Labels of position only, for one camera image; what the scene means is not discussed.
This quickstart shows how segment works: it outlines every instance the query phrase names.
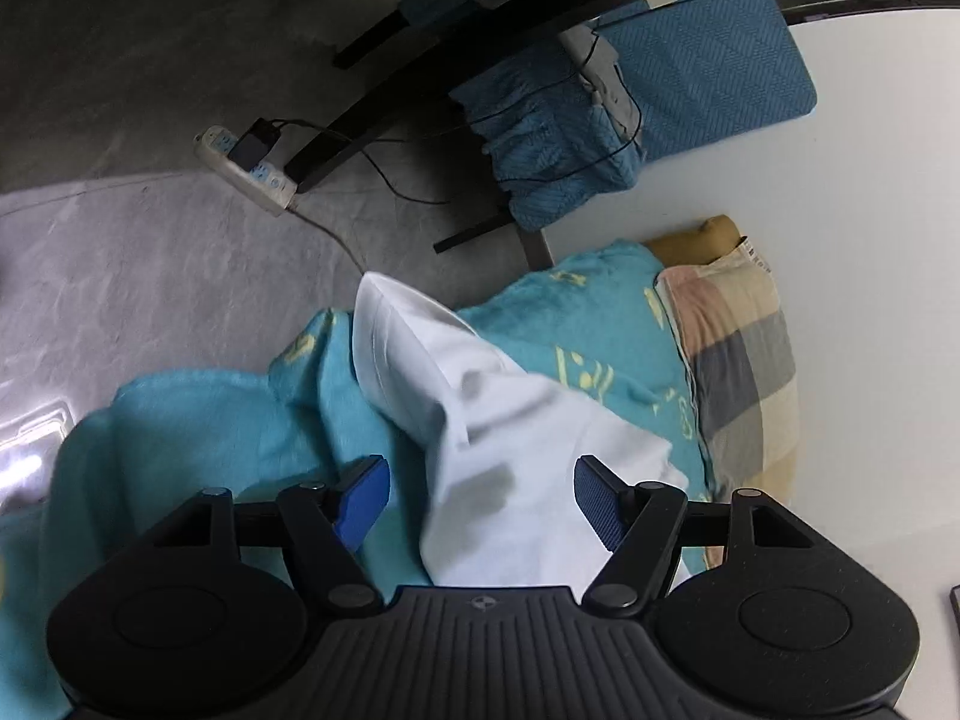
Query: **tile floor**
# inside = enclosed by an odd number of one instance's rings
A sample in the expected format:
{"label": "tile floor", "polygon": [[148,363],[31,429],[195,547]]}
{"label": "tile floor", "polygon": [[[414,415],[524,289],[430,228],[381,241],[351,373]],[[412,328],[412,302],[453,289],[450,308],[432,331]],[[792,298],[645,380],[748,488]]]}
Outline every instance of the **tile floor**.
{"label": "tile floor", "polygon": [[[330,65],[394,4],[0,0],[0,423],[60,398],[80,418],[161,368],[263,370],[318,309],[352,305],[359,274],[337,245],[205,172],[192,138],[259,115],[331,121],[418,49]],[[456,306],[526,271],[512,229],[431,248],[493,211],[472,135],[374,154],[402,191],[452,204],[397,200],[362,159],[336,170],[301,210],[371,269]]]}

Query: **white tabletop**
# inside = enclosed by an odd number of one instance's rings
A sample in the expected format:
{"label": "white tabletop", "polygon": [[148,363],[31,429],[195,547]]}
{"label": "white tabletop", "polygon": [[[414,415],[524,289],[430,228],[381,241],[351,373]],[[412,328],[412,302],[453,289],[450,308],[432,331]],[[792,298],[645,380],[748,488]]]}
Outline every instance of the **white tabletop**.
{"label": "white tabletop", "polygon": [[721,213],[751,237],[774,268],[797,359],[793,508],[920,619],[901,709],[955,720],[960,10],[791,32],[817,88],[812,114],[649,165],[632,191],[547,228],[547,245],[559,260]]}

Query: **teal towel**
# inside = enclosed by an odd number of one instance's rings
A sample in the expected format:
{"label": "teal towel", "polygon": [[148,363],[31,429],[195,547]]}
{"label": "teal towel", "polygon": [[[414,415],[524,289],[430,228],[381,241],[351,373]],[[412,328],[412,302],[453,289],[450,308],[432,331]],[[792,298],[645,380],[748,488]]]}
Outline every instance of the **teal towel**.
{"label": "teal towel", "polygon": [[[653,290],[661,264],[639,245],[577,255],[462,312],[525,368],[582,389],[670,440],[670,460],[706,498],[683,361]],[[0,518],[0,716],[48,720],[67,703],[43,648],[43,623],[71,587],[203,487],[264,500],[304,479],[334,481],[359,458],[387,458],[390,503],[360,551],[389,598],[428,584],[419,562],[424,455],[363,399],[345,312],[317,314],[267,375],[171,371],[137,379],[83,419],[61,448],[37,513]],[[244,559],[286,577],[274,550]],[[698,555],[685,555],[692,571]]]}

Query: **plaid fabric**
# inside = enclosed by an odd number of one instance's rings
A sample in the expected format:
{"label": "plaid fabric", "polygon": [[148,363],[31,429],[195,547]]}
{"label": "plaid fabric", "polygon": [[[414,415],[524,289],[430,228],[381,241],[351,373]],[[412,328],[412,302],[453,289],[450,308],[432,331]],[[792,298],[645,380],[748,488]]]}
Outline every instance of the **plaid fabric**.
{"label": "plaid fabric", "polygon": [[688,364],[714,498],[728,501],[733,490],[751,487],[785,503],[800,415],[770,269],[744,238],[710,265],[666,269],[656,291]]}

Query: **power strip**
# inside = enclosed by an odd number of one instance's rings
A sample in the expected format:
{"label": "power strip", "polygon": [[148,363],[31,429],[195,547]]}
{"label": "power strip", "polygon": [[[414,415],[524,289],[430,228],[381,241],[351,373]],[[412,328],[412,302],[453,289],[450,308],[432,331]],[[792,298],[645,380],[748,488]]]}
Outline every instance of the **power strip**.
{"label": "power strip", "polygon": [[193,139],[194,151],[210,170],[229,182],[253,202],[273,215],[280,215],[296,194],[296,183],[279,167],[263,160],[245,172],[227,155],[236,145],[237,136],[215,124]]}

